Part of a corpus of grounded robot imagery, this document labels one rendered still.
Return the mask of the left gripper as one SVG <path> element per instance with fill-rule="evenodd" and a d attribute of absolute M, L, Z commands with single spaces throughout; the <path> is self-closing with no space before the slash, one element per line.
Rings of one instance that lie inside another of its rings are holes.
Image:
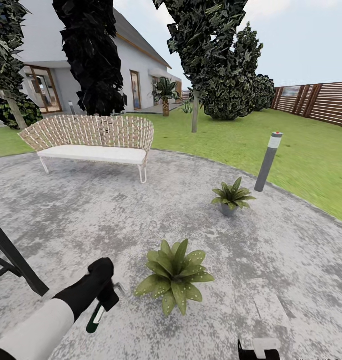
<path fill-rule="evenodd" d="M 107 291 L 102 292 L 96 298 L 102 303 L 106 312 L 119 302 L 119 297 L 114 292 L 113 284 L 111 284 L 111 287 Z"/>

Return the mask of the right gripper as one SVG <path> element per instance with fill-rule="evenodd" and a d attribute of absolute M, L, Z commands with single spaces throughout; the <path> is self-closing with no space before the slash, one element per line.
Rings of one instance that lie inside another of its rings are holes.
<path fill-rule="evenodd" d="M 266 357 L 264 360 L 278 360 L 278 355 L 276 351 L 264 350 L 264 353 Z M 238 356 L 239 360 L 259 360 L 258 358 L 256 358 L 254 350 L 242 350 L 241 346 L 238 348 Z"/>

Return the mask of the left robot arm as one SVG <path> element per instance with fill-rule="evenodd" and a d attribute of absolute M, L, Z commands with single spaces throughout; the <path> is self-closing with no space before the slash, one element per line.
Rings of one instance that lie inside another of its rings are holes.
<path fill-rule="evenodd" d="M 119 302 L 114 290 L 131 295 L 119 274 L 112 278 L 109 257 L 94 261 L 86 272 L 73 276 L 47 304 L 0 340 L 0 360 L 48 360 L 74 321 L 97 298 L 106 312 Z"/>

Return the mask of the insectifuge atomizer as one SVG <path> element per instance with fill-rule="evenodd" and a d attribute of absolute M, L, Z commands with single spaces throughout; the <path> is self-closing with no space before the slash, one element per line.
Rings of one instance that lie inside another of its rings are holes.
<path fill-rule="evenodd" d="M 95 311 L 93 312 L 92 314 L 92 317 L 88 323 L 88 325 L 86 326 L 86 331 L 89 333 L 89 334 L 92 334 L 96 331 L 103 315 L 105 313 L 105 309 L 102 305 L 101 302 L 99 302 L 97 304 L 97 307 L 95 309 Z"/>

